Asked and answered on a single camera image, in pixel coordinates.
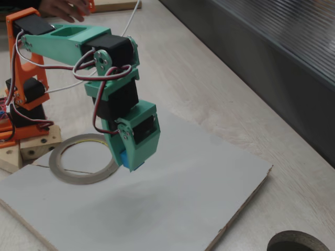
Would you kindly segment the person's hand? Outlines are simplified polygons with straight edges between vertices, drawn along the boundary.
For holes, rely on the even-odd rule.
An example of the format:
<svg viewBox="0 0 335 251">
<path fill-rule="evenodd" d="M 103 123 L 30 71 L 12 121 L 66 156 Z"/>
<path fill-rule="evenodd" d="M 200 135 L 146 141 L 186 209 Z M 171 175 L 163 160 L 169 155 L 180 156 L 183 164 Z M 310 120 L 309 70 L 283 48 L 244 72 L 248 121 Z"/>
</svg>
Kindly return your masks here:
<svg viewBox="0 0 335 251">
<path fill-rule="evenodd" d="M 59 17 L 69 23 L 84 21 L 84 16 L 90 15 L 89 1 L 82 0 L 43 0 L 38 11 Z"/>
</svg>

